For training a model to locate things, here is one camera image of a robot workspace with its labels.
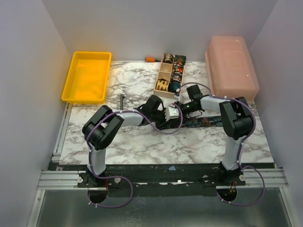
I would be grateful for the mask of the navy floral necktie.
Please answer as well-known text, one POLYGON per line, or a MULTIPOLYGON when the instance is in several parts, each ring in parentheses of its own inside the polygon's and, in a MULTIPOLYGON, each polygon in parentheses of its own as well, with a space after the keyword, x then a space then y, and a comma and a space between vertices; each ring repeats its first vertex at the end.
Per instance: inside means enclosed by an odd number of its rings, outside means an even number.
POLYGON ((223 127, 220 116, 184 117, 181 128, 223 127))

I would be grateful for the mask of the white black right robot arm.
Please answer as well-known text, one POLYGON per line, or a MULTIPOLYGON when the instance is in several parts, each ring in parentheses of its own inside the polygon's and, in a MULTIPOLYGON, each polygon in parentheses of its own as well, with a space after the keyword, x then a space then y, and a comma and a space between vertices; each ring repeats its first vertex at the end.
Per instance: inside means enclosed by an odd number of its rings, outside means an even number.
POLYGON ((218 181, 229 185, 235 180, 235 173, 241 171, 241 152, 245 140, 254 132, 256 119, 244 97, 228 98, 203 95, 198 85, 187 88, 190 102, 183 103, 178 89, 177 105, 182 114, 196 111, 213 111, 221 115, 223 130, 227 135, 225 154, 220 162, 218 181))

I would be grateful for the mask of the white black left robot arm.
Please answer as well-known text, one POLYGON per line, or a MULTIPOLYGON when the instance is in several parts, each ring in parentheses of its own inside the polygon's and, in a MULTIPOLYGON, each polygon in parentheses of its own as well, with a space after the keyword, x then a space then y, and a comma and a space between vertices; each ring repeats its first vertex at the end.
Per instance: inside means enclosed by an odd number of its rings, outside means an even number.
POLYGON ((170 135, 177 132, 183 123, 183 113, 177 104, 164 107, 163 101, 152 95, 145 104, 132 110, 114 111, 107 105, 101 106, 98 111, 85 123, 82 128, 85 141, 89 148, 88 170, 89 182, 101 186, 105 181, 103 172, 106 170, 106 149, 111 144, 119 129, 128 126, 143 126, 149 124, 156 131, 170 135), (179 126, 173 132, 160 131, 156 124, 178 120, 179 126))

